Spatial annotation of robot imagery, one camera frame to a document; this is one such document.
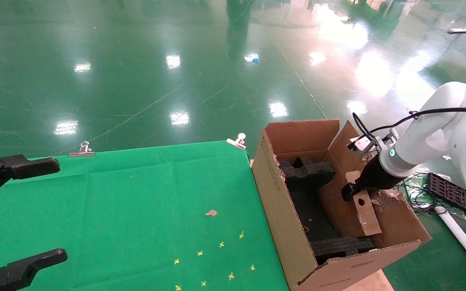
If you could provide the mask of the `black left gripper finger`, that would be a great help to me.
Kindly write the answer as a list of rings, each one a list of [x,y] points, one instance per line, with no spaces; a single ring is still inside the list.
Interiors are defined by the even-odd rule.
[[[9,180],[24,180],[59,171],[59,161],[53,157],[40,160],[28,160],[21,154],[0,157],[0,188]]]
[[[67,258],[64,249],[54,249],[0,267],[0,291],[26,289],[39,271],[61,264]]]

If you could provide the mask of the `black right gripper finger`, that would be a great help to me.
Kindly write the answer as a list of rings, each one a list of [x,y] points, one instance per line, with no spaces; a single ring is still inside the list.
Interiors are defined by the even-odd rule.
[[[359,193],[359,185],[357,183],[348,182],[341,190],[344,201],[349,201],[352,197]]]

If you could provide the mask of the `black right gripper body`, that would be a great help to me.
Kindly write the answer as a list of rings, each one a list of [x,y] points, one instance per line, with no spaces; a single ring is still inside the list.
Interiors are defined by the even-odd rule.
[[[396,177],[388,173],[379,160],[380,155],[374,156],[361,171],[355,182],[357,192],[364,190],[388,190],[403,181],[403,177]]]

